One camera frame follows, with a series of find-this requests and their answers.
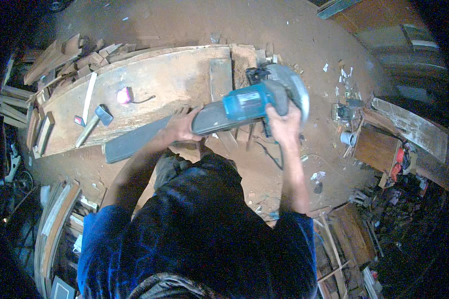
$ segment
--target brown floor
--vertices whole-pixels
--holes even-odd
[[[312,5],[306,1],[113,1],[105,7],[107,3],[76,0],[63,12],[44,17],[37,24],[35,45],[46,46],[53,38],[65,40],[76,33],[103,38],[107,45],[118,42],[142,47],[206,45],[211,43],[211,32],[221,32],[222,44],[248,44],[261,49],[268,44],[284,63],[298,64],[304,70],[302,78],[310,93],[311,109],[303,130],[306,141],[302,154],[322,158],[310,156],[303,166],[308,176],[316,171],[326,172],[322,179],[323,193],[314,194],[314,185],[306,182],[312,209],[339,205],[347,200],[351,188],[375,184],[372,172],[359,170],[359,164],[354,164],[352,158],[341,159],[345,146],[339,141],[336,124],[330,120],[331,104],[337,100],[335,87],[339,86],[337,62],[342,59],[347,68],[353,67],[352,77],[359,82],[363,99],[371,91],[377,95],[390,92],[389,81],[352,35],[335,21],[318,19]],[[159,40],[147,39],[150,36],[159,36]],[[326,63],[329,67],[324,72]],[[260,135],[260,131],[255,130],[255,135]],[[236,161],[243,177],[246,202],[253,210],[262,206],[261,215],[266,217],[279,205],[282,172],[259,145],[253,144],[250,152],[245,151],[246,135],[240,132],[240,147],[233,153],[228,154],[213,137],[209,138],[209,146]],[[279,157],[276,145],[265,145]],[[192,161],[198,158],[193,151],[183,151],[183,156]],[[81,183],[86,196],[96,200],[123,164],[106,164],[101,148],[89,147],[34,160],[31,171],[42,184],[52,184],[69,175]],[[147,188],[139,205],[152,194],[152,189]]]

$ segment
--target blue t-shirt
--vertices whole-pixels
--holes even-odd
[[[156,190],[130,221],[118,206],[84,219],[78,287],[126,298],[156,273],[175,273],[230,298],[312,298],[311,218],[284,213],[270,228],[244,201],[241,177],[216,155]]]

